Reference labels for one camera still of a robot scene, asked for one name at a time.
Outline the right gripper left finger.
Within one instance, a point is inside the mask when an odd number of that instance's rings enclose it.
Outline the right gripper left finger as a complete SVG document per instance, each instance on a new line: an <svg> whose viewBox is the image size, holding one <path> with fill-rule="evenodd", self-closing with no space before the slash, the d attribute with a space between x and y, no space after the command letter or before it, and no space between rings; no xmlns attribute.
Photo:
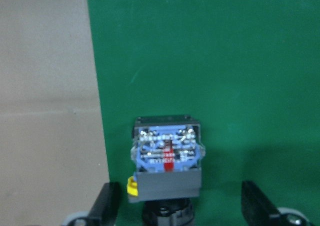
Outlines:
<svg viewBox="0 0 320 226"><path fill-rule="evenodd" d="M105 183L87 216L88 226L114 226L120 206L120 184Z"/></svg>

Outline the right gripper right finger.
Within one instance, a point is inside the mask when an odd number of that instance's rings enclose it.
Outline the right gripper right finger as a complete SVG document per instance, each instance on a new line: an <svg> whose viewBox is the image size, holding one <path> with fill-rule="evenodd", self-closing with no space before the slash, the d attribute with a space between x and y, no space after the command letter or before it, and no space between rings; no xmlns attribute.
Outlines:
<svg viewBox="0 0 320 226"><path fill-rule="evenodd" d="M280 226L280 211L251 180L241 183L241 212L248 226Z"/></svg>

